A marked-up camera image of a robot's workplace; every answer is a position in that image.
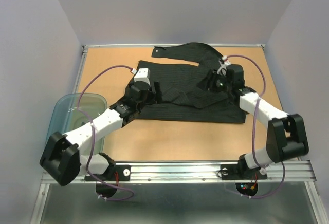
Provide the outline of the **black pinstriped long sleeve shirt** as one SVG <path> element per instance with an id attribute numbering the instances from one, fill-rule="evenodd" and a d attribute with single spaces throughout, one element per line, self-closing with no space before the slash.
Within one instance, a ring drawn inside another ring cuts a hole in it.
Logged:
<path id="1" fill-rule="evenodd" d="M 224 92 L 197 87 L 207 73 L 220 67 L 222 54 L 208 44 L 186 43 L 155 47 L 153 58 L 184 60 L 183 64 L 160 64 L 140 60 L 138 68 L 150 70 L 151 82 L 159 82 L 162 102 L 146 106 L 140 120 L 243 124 L 246 114 Z"/>

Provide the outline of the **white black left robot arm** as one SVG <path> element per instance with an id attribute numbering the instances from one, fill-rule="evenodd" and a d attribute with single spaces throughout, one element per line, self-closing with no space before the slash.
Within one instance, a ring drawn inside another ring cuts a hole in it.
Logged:
<path id="1" fill-rule="evenodd" d="M 68 185 L 78 175 L 86 175 L 88 169 L 104 180 L 111 179 L 115 168 L 109 156 L 99 153 L 85 157 L 83 152 L 94 148 L 97 140 L 135 120 L 144 107 L 161 101 L 158 81 L 152 84 L 135 81 L 128 86 L 123 97 L 98 117 L 64 134 L 51 134 L 40 166 L 61 186 Z"/>

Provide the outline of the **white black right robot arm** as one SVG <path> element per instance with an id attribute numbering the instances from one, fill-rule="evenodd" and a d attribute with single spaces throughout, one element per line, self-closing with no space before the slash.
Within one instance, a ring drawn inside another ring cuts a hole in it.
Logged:
<path id="1" fill-rule="evenodd" d="M 224 180 L 250 179 L 260 173 L 263 166 L 307 155 L 309 145 L 304 120 L 299 114 L 290 115 L 264 99 L 254 89 L 245 86 L 241 66 L 230 65 L 224 74 L 208 72 L 197 87 L 217 93 L 225 93 L 242 111 L 252 114 L 267 129 L 263 149 L 241 155 L 237 163 L 221 168 Z"/>

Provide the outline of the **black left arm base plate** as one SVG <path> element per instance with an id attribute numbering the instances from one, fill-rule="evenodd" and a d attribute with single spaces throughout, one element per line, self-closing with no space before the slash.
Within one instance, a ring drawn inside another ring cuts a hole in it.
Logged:
<path id="1" fill-rule="evenodd" d="M 130 181 L 131 166 L 128 164 L 92 165 L 89 170 L 103 181 Z"/>

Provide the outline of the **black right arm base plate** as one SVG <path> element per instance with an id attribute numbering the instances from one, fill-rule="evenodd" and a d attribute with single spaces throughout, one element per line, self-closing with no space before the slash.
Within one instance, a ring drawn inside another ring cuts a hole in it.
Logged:
<path id="1" fill-rule="evenodd" d="M 249 169 L 247 167 L 243 169 L 238 164 L 222 164 L 217 175 L 223 180 L 265 180 L 268 178 L 267 174 L 260 173 L 259 168 Z"/>

